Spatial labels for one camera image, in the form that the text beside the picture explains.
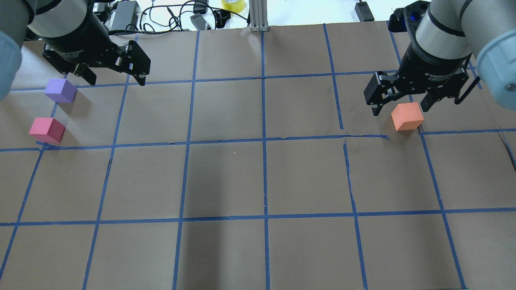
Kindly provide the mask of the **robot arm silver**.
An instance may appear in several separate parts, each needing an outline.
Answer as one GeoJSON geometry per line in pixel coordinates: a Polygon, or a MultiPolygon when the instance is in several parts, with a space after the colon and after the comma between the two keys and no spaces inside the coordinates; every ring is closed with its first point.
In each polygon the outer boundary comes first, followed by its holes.
{"type": "Polygon", "coordinates": [[[410,44],[396,73],[377,71],[365,88],[373,115],[410,94],[424,94],[424,112],[444,98],[458,105],[479,81],[515,110],[515,11],[514,0],[418,0],[396,9],[388,30],[406,32],[410,44]]]}
{"type": "Polygon", "coordinates": [[[61,74],[72,73],[95,85],[92,68],[109,68],[146,84],[151,59],[136,41],[122,46],[110,36],[128,30],[108,31],[93,11],[93,0],[2,0],[1,98],[7,97],[22,63],[21,48],[27,30],[42,39],[43,57],[61,74]]]}

